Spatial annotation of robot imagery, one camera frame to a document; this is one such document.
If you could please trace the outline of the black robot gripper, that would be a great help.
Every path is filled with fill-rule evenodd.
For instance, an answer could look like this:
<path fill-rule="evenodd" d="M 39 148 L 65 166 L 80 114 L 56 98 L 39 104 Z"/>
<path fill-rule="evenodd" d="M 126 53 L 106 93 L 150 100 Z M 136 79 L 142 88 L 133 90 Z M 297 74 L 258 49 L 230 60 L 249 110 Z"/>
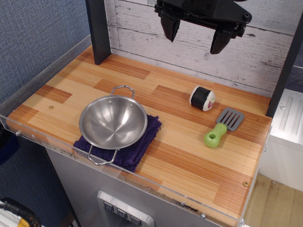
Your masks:
<path fill-rule="evenodd" d="M 154 7 L 163 32 L 171 42 L 182 20 L 211 29 L 233 26 L 237 36 L 243 35 L 252 20 L 252 15 L 235 0 L 158 0 Z M 230 32 L 215 31 L 210 53 L 219 54 L 231 38 Z"/>

